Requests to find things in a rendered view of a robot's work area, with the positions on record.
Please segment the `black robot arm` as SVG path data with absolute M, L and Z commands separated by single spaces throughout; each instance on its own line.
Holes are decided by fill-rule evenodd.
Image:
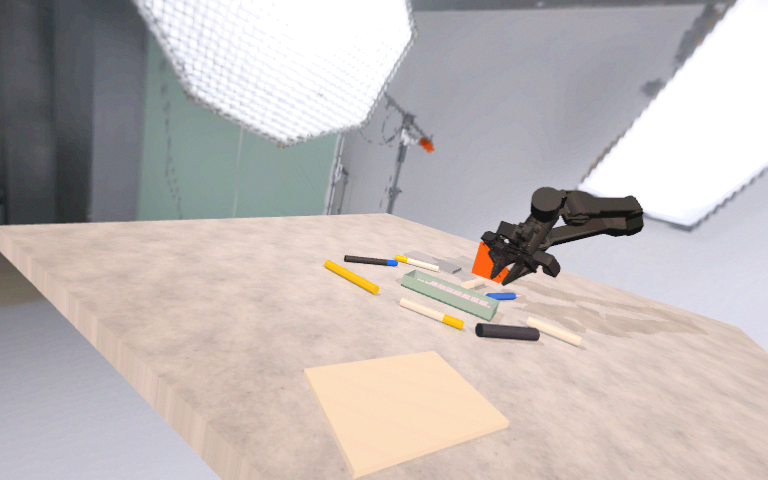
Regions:
M 601 234 L 631 236 L 639 233 L 643 224 L 643 209 L 636 196 L 624 198 L 596 198 L 587 192 L 556 190 L 551 187 L 537 189 L 532 196 L 531 215 L 526 221 L 542 226 L 547 232 L 547 242 L 538 250 L 546 252 L 551 246 L 589 238 Z M 553 228 L 562 217 L 566 225 Z M 495 234 L 520 243 L 521 249 L 532 241 L 535 228 L 519 227 L 501 221 Z

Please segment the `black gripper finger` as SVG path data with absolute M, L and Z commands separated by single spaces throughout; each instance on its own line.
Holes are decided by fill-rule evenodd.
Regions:
M 492 245 L 492 248 L 494 249 L 495 257 L 489 277 L 491 280 L 493 280 L 511 261 L 500 247 Z
M 505 286 L 508 283 L 533 272 L 537 273 L 538 271 L 530 262 L 530 260 L 525 257 L 516 255 L 515 263 L 503 278 L 501 285 Z

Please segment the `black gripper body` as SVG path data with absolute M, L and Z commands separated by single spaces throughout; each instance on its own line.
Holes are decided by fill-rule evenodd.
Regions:
M 535 228 L 532 241 L 529 243 L 527 242 L 525 244 L 525 247 L 526 247 L 525 250 L 521 249 L 521 247 L 518 246 L 520 243 L 511 241 L 509 239 L 507 239 L 509 243 L 506 243 L 505 241 L 502 242 L 500 240 L 501 236 L 491 231 L 485 232 L 482 235 L 481 239 L 490 250 L 494 251 L 494 249 L 492 248 L 492 245 L 495 245 L 500 247 L 507 256 L 509 255 L 509 253 L 511 253 L 514 255 L 525 257 L 530 260 L 530 262 L 533 264 L 536 270 L 541 265 L 543 266 L 542 270 L 545 274 L 555 278 L 559 274 L 561 267 L 558 261 L 556 260 L 556 258 L 554 257 L 554 255 L 551 255 L 541 250 L 536 251 L 541 244 L 545 245 L 545 243 L 547 242 L 545 238 L 548 235 L 548 232 L 542 226 L 532 221 L 525 221 L 525 223 L 519 222 L 518 224 L 518 226 L 521 228 L 524 227 L 525 225 Z

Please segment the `blue stylus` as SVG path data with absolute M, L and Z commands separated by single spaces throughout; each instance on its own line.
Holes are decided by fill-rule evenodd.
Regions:
M 489 296 L 491 298 L 497 299 L 497 300 L 514 300 L 517 297 L 521 297 L 521 295 L 517 295 L 513 292 L 508 293 L 487 293 L 486 296 Z

